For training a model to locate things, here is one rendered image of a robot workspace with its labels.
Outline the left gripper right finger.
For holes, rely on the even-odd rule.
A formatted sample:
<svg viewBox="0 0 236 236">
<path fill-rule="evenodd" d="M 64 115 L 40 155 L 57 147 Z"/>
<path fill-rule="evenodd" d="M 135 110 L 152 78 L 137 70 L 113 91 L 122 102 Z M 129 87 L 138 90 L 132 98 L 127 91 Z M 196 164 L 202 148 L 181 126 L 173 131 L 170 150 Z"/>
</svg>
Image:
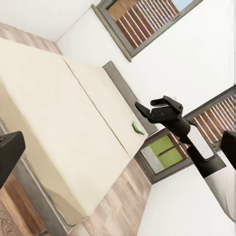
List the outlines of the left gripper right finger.
<svg viewBox="0 0 236 236">
<path fill-rule="evenodd" d="M 225 131 L 220 146 L 229 162 L 236 170 L 236 132 Z"/>
</svg>

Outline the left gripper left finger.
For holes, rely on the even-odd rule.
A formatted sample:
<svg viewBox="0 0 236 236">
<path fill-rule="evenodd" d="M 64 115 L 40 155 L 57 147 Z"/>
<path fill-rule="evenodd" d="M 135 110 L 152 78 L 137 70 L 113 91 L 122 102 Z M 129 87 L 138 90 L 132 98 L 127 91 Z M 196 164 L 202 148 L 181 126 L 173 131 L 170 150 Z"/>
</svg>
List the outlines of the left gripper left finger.
<svg viewBox="0 0 236 236">
<path fill-rule="evenodd" d="M 0 136 L 0 189 L 26 149 L 22 131 Z"/>
</svg>

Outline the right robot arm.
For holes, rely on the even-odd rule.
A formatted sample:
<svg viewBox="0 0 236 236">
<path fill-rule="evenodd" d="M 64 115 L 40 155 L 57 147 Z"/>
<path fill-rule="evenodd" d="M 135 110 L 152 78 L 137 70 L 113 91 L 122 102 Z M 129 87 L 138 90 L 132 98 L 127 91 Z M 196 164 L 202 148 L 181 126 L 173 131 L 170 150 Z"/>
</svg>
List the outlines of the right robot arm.
<svg viewBox="0 0 236 236">
<path fill-rule="evenodd" d="M 224 213 L 236 222 L 236 177 L 233 172 L 202 136 L 195 123 L 190 119 L 184 119 L 184 106 L 177 101 L 177 97 L 164 95 L 161 99 L 152 100 L 150 104 L 154 106 L 151 111 L 138 102 L 135 102 L 135 107 L 149 122 L 163 124 L 179 137 L 180 142 L 190 145 L 186 151 Z"/>
</svg>

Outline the board game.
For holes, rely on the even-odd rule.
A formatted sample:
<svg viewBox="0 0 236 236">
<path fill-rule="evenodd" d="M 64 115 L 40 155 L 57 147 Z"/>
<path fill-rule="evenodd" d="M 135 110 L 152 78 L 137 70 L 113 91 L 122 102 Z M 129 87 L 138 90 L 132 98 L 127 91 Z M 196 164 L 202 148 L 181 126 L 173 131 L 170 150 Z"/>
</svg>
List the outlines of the board game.
<svg viewBox="0 0 236 236">
<path fill-rule="evenodd" d="M 141 132 L 141 133 L 144 135 L 144 131 L 143 131 L 143 129 L 141 128 L 141 126 L 138 125 L 136 121 L 132 121 L 132 122 L 133 122 L 134 127 L 136 128 L 136 130 L 138 130 L 139 132 Z"/>
</svg>

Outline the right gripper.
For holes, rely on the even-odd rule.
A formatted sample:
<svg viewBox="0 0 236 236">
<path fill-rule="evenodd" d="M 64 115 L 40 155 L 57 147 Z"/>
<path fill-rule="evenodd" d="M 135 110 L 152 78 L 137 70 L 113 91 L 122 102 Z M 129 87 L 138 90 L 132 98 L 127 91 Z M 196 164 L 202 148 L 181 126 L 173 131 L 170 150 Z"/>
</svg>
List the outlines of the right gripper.
<svg viewBox="0 0 236 236">
<path fill-rule="evenodd" d="M 151 123 L 161 123 L 172 132 L 178 132 L 185 125 L 183 114 L 184 106 L 171 99 L 169 96 L 164 95 L 168 106 L 153 108 L 151 111 L 141 103 L 135 102 L 135 107 L 141 114 Z"/>
</svg>

